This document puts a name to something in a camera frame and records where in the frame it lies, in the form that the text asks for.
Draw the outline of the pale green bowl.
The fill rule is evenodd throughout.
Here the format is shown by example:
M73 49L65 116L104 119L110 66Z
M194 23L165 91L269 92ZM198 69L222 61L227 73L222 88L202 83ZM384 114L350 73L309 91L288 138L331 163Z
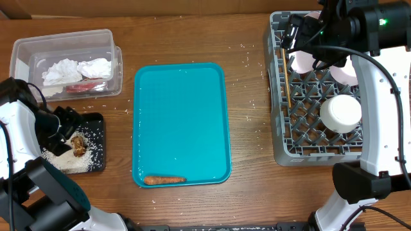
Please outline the pale green bowl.
M321 105L320 119L333 132L349 133L362 119L361 104L352 96L334 96Z

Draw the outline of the teal plastic serving tray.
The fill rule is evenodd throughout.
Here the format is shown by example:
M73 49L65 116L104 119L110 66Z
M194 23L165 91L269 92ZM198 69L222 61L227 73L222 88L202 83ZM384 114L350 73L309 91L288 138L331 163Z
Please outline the teal plastic serving tray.
M216 63L148 65L136 72L132 177L220 184L232 171L223 69Z

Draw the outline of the gold foil wrapper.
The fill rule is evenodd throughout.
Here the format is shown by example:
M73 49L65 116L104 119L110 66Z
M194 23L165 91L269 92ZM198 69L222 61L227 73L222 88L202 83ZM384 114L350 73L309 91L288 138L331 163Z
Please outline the gold foil wrapper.
M75 157L82 157L83 155L85 155L87 149L85 147L84 139L82 136L74 136L71 139L71 145L73 147L73 155Z

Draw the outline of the red snack wrapper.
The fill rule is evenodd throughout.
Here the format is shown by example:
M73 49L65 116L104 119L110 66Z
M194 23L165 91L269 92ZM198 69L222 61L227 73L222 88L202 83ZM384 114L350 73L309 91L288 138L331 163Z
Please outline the red snack wrapper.
M106 82L85 83L66 87L67 93L101 92L107 90Z

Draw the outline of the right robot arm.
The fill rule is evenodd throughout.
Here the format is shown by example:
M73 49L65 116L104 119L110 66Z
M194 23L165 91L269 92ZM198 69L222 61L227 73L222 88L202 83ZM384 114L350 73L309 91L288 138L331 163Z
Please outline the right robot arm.
M355 219L410 188L410 3L323 1L318 18L289 17L281 47L325 66L351 59L362 107L358 162L333 166L335 191L305 230L363 230Z

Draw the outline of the grey dishwasher rack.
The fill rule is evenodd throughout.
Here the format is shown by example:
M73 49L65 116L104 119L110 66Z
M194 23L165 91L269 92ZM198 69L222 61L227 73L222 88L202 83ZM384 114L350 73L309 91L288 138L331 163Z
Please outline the grey dishwasher rack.
M359 99L357 86L336 82L328 70L299 74L291 68L294 57L286 54L292 101L288 108L280 43L291 14L278 11L270 15L264 42L275 161L282 166L332 166L359 160L361 127L349 133L335 133L320 119L320 106L325 100L342 94Z

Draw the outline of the large pink plate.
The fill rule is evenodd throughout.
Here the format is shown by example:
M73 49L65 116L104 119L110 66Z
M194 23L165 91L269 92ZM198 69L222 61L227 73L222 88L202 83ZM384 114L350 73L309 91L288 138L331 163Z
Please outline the large pink plate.
M319 36L323 24L319 22L320 13L311 12L303 17L297 28L297 34L292 41L292 49L308 46ZM308 73L313 70L312 64L315 59L311 54L301 51L289 50L288 53L294 57L291 68L299 74Z

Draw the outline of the pile of white rice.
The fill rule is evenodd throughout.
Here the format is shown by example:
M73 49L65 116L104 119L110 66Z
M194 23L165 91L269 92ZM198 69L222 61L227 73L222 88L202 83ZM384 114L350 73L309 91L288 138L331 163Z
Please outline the pile of white rice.
M83 144L83 153L75 155L74 142ZM104 164L101 159L101 144L96 144L95 139L89 137L89 132L75 132L66 141L70 147L68 151L56 156L46 148L41 148L42 158L65 174L87 173L99 171Z

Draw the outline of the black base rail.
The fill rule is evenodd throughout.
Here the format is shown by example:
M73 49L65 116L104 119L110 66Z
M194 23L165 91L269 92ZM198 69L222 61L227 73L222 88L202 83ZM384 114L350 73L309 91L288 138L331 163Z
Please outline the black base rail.
M143 231L302 231L306 222L280 222L274 225L217 225L170 227L168 225L139 225Z

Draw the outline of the white napkin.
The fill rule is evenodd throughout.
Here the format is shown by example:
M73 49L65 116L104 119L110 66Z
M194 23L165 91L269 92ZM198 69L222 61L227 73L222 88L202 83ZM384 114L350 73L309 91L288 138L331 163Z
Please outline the white napkin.
M63 87L56 87L56 85L81 81L82 74L78 72L77 66L77 61L68 58L54 63L52 67L42 73L43 86L50 86L50 88L43 88L42 94L45 97L51 97L63 91Z
M106 58L97 58L91 61L83 61L77 65L77 71L90 79L111 77L111 61Z

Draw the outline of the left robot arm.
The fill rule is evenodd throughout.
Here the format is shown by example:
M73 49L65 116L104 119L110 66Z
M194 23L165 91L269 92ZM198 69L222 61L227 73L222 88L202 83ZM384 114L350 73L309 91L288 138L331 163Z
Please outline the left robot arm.
M83 124L70 107L38 105L32 83L1 82L1 217L10 230L139 230L131 219L93 207L84 191L42 158L41 148L59 156Z

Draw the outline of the wooden chopstick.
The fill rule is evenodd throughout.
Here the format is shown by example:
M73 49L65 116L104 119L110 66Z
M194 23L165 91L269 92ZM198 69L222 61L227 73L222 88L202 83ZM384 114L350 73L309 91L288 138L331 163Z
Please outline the wooden chopstick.
M290 99L290 85L288 83L288 68L287 68L287 63L286 63L286 52L285 49L281 49L282 53L282 58L283 58L283 71L284 71L284 82L285 82L285 89L286 89L286 98L287 98L287 103L288 103L288 108L291 109L292 107L292 101Z

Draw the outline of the black rectangular tray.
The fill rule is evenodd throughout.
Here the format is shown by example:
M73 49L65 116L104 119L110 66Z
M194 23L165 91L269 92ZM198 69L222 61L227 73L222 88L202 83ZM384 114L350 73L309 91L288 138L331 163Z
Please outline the black rectangular tray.
M83 117L83 123L74 132L89 132L89 137L95 139L96 144L101 144L101 159L104 164L99 171L103 171L106 165L105 122L103 116L99 113L91 113L84 114Z

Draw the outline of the clear plastic waste bin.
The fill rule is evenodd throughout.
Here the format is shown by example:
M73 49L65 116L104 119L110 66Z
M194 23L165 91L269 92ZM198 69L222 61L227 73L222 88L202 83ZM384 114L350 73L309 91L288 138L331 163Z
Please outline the clear plastic waste bin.
M77 61L78 64L83 61L106 58L111 61L111 77L90 79L82 75L82 80L79 82L56 85L56 87L63 87L62 93L45 97L42 89L50 88L50 86L43 86L42 73L54 63L66 58ZM22 38L15 41L10 60L10 76L28 82L37 101L117 96L121 93L123 86L122 71L121 49L115 45L112 32L108 29ZM68 86L95 82L106 82L107 90L74 94L66 92Z

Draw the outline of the orange carrot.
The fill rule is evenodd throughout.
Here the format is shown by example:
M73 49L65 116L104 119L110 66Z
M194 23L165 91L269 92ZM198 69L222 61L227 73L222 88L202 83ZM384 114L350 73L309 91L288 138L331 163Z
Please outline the orange carrot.
M179 184L184 182L186 182L185 178L177 176L146 176L144 178L146 185Z

